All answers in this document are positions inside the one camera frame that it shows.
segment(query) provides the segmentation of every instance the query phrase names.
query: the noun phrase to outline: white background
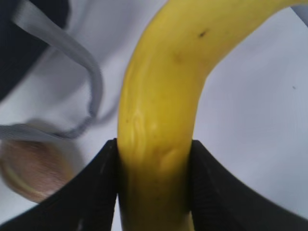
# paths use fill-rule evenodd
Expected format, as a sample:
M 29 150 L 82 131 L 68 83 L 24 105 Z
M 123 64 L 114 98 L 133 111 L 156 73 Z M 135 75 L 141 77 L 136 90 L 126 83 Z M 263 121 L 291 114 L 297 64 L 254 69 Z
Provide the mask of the white background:
M 117 102 L 139 36 L 164 2 L 87 1 L 74 37 L 101 64 L 106 82 L 102 115 Z M 0 103 L 0 123 L 38 119 L 60 128 L 74 126 L 86 115 L 86 74 L 54 52 Z M 291 9 L 285 9 L 243 41 L 208 77 L 194 133 L 195 139 L 248 186 L 306 218 L 307 75 L 308 30 Z M 91 128 L 74 143 L 74 151 L 66 152 L 76 172 L 108 139 L 116 137 L 116 117 L 114 114 L 108 123 Z M 0 181 L 0 223 L 34 205 Z M 113 230 L 121 230 L 117 207 Z

